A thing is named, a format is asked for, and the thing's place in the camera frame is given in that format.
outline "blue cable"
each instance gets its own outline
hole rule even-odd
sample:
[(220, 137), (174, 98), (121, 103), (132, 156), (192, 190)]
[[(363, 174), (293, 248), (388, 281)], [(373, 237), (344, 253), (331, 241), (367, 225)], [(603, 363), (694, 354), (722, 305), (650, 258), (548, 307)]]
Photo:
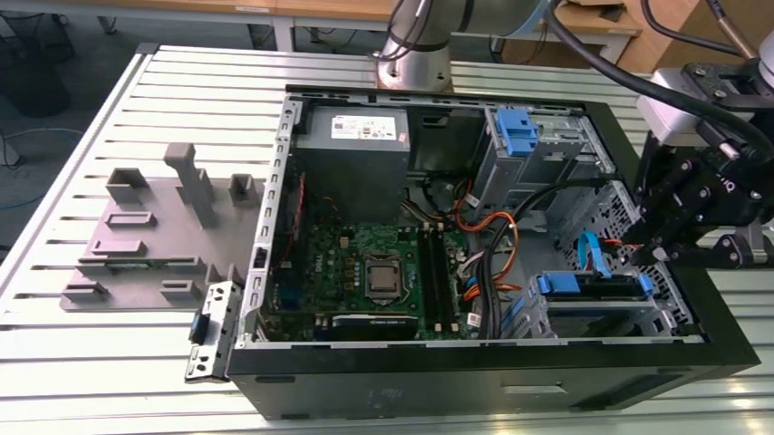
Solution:
[(607, 263), (604, 261), (604, 255), (601, 254), (600, 241), (596, 235), (591, 231), (584, 231), (577, 238), (577, 266), (579, 269), (585, 269), (585, 257), (587, 257), (587, 246), (591, 249), (591, 264), (593, 269), (604, 276), (610, 278), (612, 276), (610, 269), (607, 268)]
[(38, 196), (38, 197), (34, 197), (32, 199), (28, 199), (24, 202), (20, 202), (18, 204), (0, 205), (0, 210), (10, 210), (12, 208), (24, 207), (24, 206), (32, 204), (34, 201), (38, 201), (40, 199), (42, 199), (44, 196), (45, 196), (45, 193), (41, 196)]

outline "aluminum table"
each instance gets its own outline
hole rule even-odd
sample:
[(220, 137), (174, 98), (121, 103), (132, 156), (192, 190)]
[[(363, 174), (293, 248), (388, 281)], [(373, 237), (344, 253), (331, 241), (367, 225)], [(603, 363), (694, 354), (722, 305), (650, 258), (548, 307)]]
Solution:
[[(340, 55), (172, 46), (134, 55), (0, 268), (0, 433), (774, 432), (774, 272), (711, 274), (763, 363), (587, 414), (265, 421), (233, 385), (182, 383), (192, 313), (58, 309), (112, 169), (172, 176), (161, 156), (181, 141), (197, 144), (210, 178), (263, 179), (285, 83), (372, 87), (372, 70)], [(605, 102), (632, 143), (644, 140), (632, 93), (593, 72), (477, 63), (453, 63), (452, 72), (457, 92)]]

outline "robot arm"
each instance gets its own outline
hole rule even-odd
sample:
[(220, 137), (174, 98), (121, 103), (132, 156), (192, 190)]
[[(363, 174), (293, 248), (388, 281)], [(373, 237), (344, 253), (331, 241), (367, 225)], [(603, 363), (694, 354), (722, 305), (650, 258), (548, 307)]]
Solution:
[(547, 0), (399, 0), (379, 61), (380, 85), (437, 92), (451, 81), (451, 33), (532, 32)]

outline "side panel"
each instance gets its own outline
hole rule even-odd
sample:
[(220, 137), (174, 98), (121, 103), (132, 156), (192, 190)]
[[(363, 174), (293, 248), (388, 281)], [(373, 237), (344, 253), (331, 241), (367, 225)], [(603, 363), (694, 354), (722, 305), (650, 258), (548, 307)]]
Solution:
[(696, 372), (684, 370), (240, 375), (232, 381), (268, 420), (377, 419), (620, 409), (687, 383)]

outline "white label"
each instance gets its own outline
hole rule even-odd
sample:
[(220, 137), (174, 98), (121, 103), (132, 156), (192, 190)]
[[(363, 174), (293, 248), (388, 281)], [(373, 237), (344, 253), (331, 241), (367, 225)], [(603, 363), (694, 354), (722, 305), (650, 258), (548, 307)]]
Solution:
[(332, 139), (396, 140), (395, 118), (387, 116), (336, 116), (329, 127)]
[(481, 327), (481, 317), (476, 313), (468, 313), (468, 325), (473, 328)]
[(626, 29), (610, 29), (607, 31), (608, 34), (638, 34), (636, 30), (626, 30)]
[(255, 6), (233, 6), (233, 8), (240, 12), (257, 12), (259, 14), (268, 14), (267, 7), (255, 7)]
[(464, 202), (467, 202), (468, 204), (471, 204), (471, 207), (476, 208), (479, 207), (479, 199), (471, 195), (469, 193), (464, 196)]

